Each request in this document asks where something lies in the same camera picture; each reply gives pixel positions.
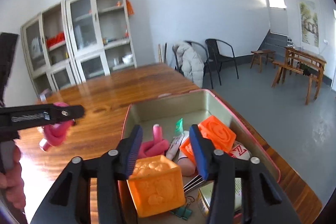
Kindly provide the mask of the person's left hand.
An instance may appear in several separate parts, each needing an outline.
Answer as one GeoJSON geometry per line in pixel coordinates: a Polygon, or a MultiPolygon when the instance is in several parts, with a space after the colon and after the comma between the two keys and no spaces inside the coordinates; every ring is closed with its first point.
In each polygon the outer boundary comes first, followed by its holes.
{"type": "Polygon", "coordinates": [[[1,173],[1,189],[6,192],[6,198],[13,206],[23,210],[26,205],[26,196],[24,194],[24,181],[22,179],[22,167],[19,162],[21,151],[15,145],[13,151],[13,169],[8,170],[5,174],[1,173]]]}

